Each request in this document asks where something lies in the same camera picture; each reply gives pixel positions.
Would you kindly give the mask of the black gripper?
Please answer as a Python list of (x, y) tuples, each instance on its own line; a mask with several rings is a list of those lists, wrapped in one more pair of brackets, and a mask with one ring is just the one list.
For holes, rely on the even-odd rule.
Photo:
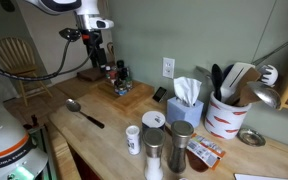
[(88, 57), (92, 62), (92, 66), (104, 70), (107, 59), (105, 56), (105, 50), (100, 47), (103, 43), (101, 31), (82, 30), (81, 34), (83, 43), (86, 46)]

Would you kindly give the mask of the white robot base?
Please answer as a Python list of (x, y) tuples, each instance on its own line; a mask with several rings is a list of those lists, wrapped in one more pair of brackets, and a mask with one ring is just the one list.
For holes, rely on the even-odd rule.
[(5, 109), (3, 93), (0, 82), (0, 180), (34, 180), (46, 166), (48, 156)]

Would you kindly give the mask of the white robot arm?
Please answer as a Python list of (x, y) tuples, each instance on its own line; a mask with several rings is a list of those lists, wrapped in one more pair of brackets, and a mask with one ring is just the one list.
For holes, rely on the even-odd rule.
[(102, 30), (110, 29), (114, 22), (100, 16), (98, 0), (25, 0), (50, 15), (73, 12), (77, 29), (87, 49), (87, 54), (93, 67), (104, 67), (107, 63), (104, 49)]

